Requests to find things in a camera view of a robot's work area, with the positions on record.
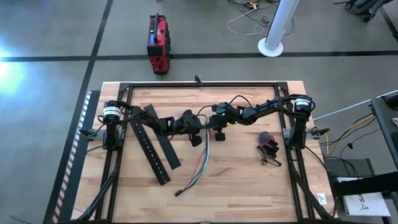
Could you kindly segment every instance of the yellow cable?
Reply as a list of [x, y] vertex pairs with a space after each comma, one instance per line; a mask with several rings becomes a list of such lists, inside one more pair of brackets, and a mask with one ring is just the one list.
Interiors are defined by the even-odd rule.
[[323, 134], [323, 135], [325, 136], [325, 139], [326, 139], [326, 153], [329, 155], [329, 144], [328, 144], [328, 142], [329, 142], [329, 137], [328, 137], [328, 134], [327, 134], [327, 133], [325, 133], [325, 134]]
[[[342, 134], [338, 139], [341, 139], [345, 134], [347, 134], [348, 131], [351, 130], [351, 128], [353, 128], [353, 127], [355, 127], [355, 126], [358, 126], [358, 125], [362, 124], [363, 122], [365, 122], [365, 121], [367, 121], [367, 120], [369, 120], [369, 119], [371, 119], [371, 118], [373, 118], [373, 117], [374, 117], [374, 115], [372, 114], [372, 115], [370, 115], [370, 116], [368, 116], [368, 117], [362, 119], [361, 121], [358, 121], [358, 123], [355, 123], [355, 124], [351, 125], [350, 127], [348, 127], [347, 129], [345, 129], [345, 130], [343, 131], [343, 134]], [[338, 142], [339, 142], [339, 141], [340, 141], [340, 140], [337, 140], [335, 146], [333, 147], [333, 149], [331, 150], [330, 153], [332, 153], [332, 152], [337, 148], [337, 145], [338, 145]]]

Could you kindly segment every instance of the red power station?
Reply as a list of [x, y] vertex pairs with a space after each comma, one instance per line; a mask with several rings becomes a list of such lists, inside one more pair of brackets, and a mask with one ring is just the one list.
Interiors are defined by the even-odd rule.
[[165, 16], [150, 16], [147, 50], [154, 73], [166, 74], [170, 67], [170, 37]]

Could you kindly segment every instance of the wooden table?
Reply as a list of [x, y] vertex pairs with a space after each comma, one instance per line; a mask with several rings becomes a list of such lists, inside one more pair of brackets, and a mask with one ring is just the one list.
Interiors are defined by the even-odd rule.
[[[303, 82], [288, 82], [288, 85], [290, 94], [305, 94]], [[105, 101], [116, 100], [118, 89], [118, 82], [103, 84], [96, 117], [102, 114]], [[197, 113], [202, 106], [229, 101], [236, 95], [247, 97], [253, 105], [275, 97], [274, 90], [270, 87], [135, 88], [132, 104], [141, 107], [153, 104], [158, 117], [178, 118], [187, 109]], [[233, 103], [238, 104], [247, 105], [241, 98]], [[203, 113], [210, 115], [212, 112], [208, 108]], [[93, 128], [97, 129], [99, 126], [100, 123], [95, 120]], [[312, 126], [313, 121], [310, 118], [307, 127]], [[160, 186], [137, 138], [128, 126], [113, 222], [296, 221], [280, 130], [278, 114], [274, 113], [258, 119], [251, 126], [234, 125], [224, 129], [225, 142], [215, 141], [212, 135], [210, 160], [202, 177], [194, 187], [175, 197], [174, 193], [190, 179], [202, 153], [203, 144], [192, 147], [188, 136], [174, 136], [172, 145], [182, 166], [171, 170], [155, 134], [146, 127], [172, 179], [166, 185]], [[261, 165], [256, 146], [258, 135], [263, 131], [273, 134], [280, 143], [277, 159], [281, 161], [281, 167]], [[101, 141], [94, 141], [88, 148], [100, 144]], [[318, 141], [308, 138], [307, 146], [322, 158]], [[310, 189], [315, 196], [317, 193], [326, 195], [327, 205], [324, 206], [331, 213], [334, 200], [327, 174], [314, 155], [308, 150], [302, 152]], [[106, 151], [102, 149], [86, 155], [72, 218], [81, 215], [79, 210], [85, 210], [98, 193], [105, 155]], [[306, 215], [303, 194], [299, 191]], [[104, 202], [104, 211], [107, 209], [108, 198]]]

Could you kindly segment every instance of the gray floor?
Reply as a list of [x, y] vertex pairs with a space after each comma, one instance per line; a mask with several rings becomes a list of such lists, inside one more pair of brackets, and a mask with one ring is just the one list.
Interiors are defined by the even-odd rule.
[[[106, 0], [3, 0], [0, 57], [90, 55], [105, 5]], [[398, 2], [384, 8], [398, 27]], [[272, 19], [275, 10], [271, 6], [252, 16]], [[257, 52], [260, 36], [241, 37], [226, 29], [226, 21], [241, 12], [224, 0], [114, 0], [98, 55], [146, 54], [148, 18], [156, 12], [167, 16], [173, 54]], [[232, 27], [252, 32], [255, 25], [244, 17]], [[320, 0], [300, 2], [294, 30], [283, 44], [286, 52], [398, 50], [380, 13], [365, 24], [343, 6]], [[196, 74], [203, 80], [303, 80], [317, 102], [313, 116], [318, 117], [398, 89], [396, 62], [398, 56], [172, 60], [163, 80], [193, 80]], [[87, 65], [0, 62], [1, 223], [18, 223], [10, 215], [42, 222]], [[160, 77], [153, 75], [147, 60], [98, 61], [88, 89], [98, 90], [105, 81], [153, 80]], [[334, 139], [367, 112], [364, 105], [317, 124], [330, 128]], [[352, 139], [377, 128], [373, 125]], [[380, 133], [357, 144], [344, 157], [371, 158], [377, 173], [395, 170]]]

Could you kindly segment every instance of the black handle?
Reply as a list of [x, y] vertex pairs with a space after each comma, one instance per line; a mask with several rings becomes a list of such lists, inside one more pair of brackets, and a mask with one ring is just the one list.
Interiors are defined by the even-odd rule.
[[154, 25], [154, 40], [157, 42], [157, 20], [159, 19], [159, 13], [155, 16], [155, 25]]

